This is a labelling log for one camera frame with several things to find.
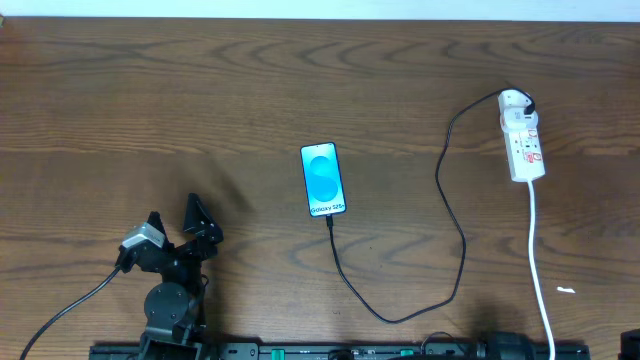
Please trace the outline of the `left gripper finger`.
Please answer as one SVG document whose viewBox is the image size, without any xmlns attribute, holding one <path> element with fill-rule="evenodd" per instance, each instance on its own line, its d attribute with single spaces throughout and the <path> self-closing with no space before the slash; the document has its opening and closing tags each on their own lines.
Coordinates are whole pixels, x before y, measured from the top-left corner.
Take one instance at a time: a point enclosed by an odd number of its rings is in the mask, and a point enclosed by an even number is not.
<svg viewBox="0 0 640 360">
<path fill-rule="evenodd" d="M 148 216 L 147 223 L 163 235 L 166 234 L 159 212 L 152 211 Z"/>
<path fill-rule="evenodd" d="M 188 194 L 183 231 L 207 243 L 218 244 L 224 240 L 221 227 L 196 193 Z"/>
</svg>

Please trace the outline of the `Galaxy smartphone blue screen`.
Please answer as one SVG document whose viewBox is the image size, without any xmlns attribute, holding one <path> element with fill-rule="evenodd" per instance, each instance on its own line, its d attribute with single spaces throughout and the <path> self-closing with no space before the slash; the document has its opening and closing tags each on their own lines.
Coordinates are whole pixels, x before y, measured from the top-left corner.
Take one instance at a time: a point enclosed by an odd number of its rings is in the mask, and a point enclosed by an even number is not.
<svg viewBox="0 0 640 360">
<path fill-rule="evenodd" d="M 310 215 L 344 213 L 347 205 L 335 143 L 303 146 L 300 155 Z"/>
</svg>

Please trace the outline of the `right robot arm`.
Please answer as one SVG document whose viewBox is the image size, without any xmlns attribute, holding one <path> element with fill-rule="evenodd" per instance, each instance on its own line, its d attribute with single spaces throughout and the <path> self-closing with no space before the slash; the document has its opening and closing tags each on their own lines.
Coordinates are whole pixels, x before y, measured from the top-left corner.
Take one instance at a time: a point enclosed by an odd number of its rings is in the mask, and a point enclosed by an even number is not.
<svg viewBox="0 0 640 360">
<path fill-rule="evenodd" d="M 485 360 L 549 360 L 547 345 L 536 344 L 527 336 L 518 333 L 488 333 L 471 350 L 469 359 Z M 639 360 L 639 330 L 620 334 L 621 360 Z M 590 360 L 590 350 L 586 345 L 564 343 L 555 346 L 555 360 Z"/>
</svg>

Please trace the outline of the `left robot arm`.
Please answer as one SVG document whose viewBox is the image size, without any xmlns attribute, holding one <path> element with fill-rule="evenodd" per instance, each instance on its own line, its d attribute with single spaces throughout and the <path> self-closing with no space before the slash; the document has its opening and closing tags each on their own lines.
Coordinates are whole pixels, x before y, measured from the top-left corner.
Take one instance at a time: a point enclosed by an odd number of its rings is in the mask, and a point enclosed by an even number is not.
<svg viewBox="0 0 640 360">
<path fill-rule="evenodd" d="M 161 276 L 161 283 L 145 298 L 147 323 L 138 359 L 205 359 L 211 351 L 204 339 L 208 277 L 202 273 L 202 263 L 217 255 L 223 232 L 195 193 L 188 195 L 183 231 L 193 239 L 174 245 L 160 214 L 151 212 L 119 247 L 120 271 L 128 273 L 137 266 Z"/>
</svg>

